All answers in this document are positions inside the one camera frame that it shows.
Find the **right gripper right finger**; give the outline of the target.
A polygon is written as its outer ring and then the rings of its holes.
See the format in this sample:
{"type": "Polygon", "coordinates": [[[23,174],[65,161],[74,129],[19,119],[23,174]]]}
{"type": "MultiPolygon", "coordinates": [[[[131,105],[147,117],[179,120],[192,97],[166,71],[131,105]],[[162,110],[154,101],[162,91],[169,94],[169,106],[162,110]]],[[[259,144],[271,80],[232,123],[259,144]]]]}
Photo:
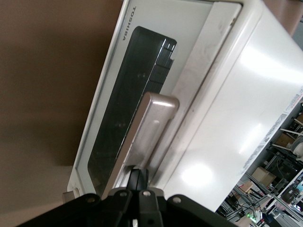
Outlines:
{"type": "Polygon", "coordinates": [[[157,196],[148,189],[148,170],[140,169],[138,176],[138,226],[163,227],[163,220],[158,206],[157,196]]]}

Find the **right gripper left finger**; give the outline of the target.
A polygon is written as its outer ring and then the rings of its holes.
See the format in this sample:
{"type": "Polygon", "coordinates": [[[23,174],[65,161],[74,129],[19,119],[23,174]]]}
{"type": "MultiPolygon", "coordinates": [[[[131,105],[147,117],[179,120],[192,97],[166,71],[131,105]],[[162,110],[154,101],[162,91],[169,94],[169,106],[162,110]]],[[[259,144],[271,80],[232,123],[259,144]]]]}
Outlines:
{"type": "Polygon", "coordinates": [[[139,202],[139,169],[132,169],[125,187],[116,187],[102,201],[103,227],[131,227],[137,217],[139,202]]]}

